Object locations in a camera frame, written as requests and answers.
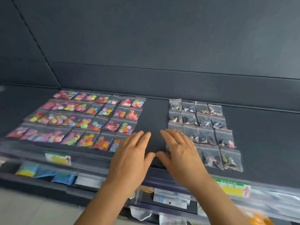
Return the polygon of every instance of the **blue and yellow package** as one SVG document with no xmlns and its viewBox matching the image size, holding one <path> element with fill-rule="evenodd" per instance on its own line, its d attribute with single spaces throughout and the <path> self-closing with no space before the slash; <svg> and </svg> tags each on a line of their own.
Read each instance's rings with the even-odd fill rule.
<svg viewBox="0 0 300 225">
<path fill-rule="evenodd" d="M 54 170 L 38 169 L 34 178 L 43 178 L 43 177 L 48 177 L 48 176 L 54 176 L 55 174 L 56 174 L 56 171 L 54 171 Z"/>
<path fill-rule="evenodd" d="M 33 177 L 38 171 L 38 166 L 30 163 L 23 163 L 18 171 L 16 172 L 16 175 L 23 175 L 27 177 Z"/>
<path fill-rule="evenodd" d="M 66 185 L 72 185 L 74 178 L 75 178 L 74 175 L 56 173 L 51 182 L 58 182 Z"/>
</svg>

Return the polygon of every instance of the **hand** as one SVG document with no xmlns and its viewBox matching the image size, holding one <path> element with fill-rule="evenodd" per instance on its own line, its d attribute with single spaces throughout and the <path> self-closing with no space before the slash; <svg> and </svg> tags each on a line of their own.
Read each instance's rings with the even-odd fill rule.
<svg viewBox="0 0 300 225">
<path fill-rule="evenodd" d="M 139 187 L 155 157 L 154 152 L 145 156 L 150 136 L 150 132 L 140 131 L 121 142 L 111 160 L 106 184 L 117 185 L 128 196 Z"/>
<path fill-rule="evenodd" d="M 174 180 L 192 192 L 203 178 L 210 177 L 193 141 L 177 130 L 161 130 L 160 134 L 170 148 L 171 158 L 162 151 L 157 152 L 156 156 Z"/>
</svg>

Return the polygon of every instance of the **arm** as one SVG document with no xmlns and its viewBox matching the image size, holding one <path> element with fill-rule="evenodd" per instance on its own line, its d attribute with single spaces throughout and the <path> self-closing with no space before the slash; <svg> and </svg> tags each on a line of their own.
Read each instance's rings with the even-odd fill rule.
<svg viewBox="0 0 300 225">
<path fill-rule="evenodd" d="M 211 225 L 250 225 L 229 196 L 210 177 L 193 142 L 176 130 L 162 130 L 160 133 L 170 148 L 172 158 L 162 151 L 156 156 L 174 180 L 194 195 Z"/>
<path fill-rule="evenodd" d="M 151 133 L 133 133 L 117 148 L 106 181 L 74 225 L 110 225 L 144 180 L 155 157 L 145 149 Z"/>
</svg>

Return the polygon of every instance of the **price tag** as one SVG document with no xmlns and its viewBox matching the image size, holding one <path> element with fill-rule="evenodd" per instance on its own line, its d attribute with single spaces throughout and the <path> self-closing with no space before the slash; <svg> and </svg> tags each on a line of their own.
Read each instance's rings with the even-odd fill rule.
<svg viewBox="0 0 300 225">
<path fill-rule="evenodd" d="M 215 178 L 216 182 L 221 186 L 223 191 L 232 196 L 248 198 L 251 193 L 251 185 L 247 183 L 228 181 L 225 179 Z"/>
<path fill-rule="evenodd" d="M 45 153 L 45 157 L 46 160 L 51 163 L 57 163 L 57 164 L 67 165 L 67 166 L 72 165 L 70 155 L 48 152 Z"/>
</svg>

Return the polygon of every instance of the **person's right hand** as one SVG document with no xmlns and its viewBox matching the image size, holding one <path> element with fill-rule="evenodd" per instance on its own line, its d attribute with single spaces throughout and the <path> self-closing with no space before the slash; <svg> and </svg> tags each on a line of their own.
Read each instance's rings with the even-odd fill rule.
<svg viewBox="0 0 300 225">
<path fill-rule="evenodd" d="M 191 139 L 177 130 L 160 131 L 171 152 L 171 158 L 162 151 L 156 156 L 165 165 L 175 181 L 192 192 L 209 174 Z"/>
</svg>

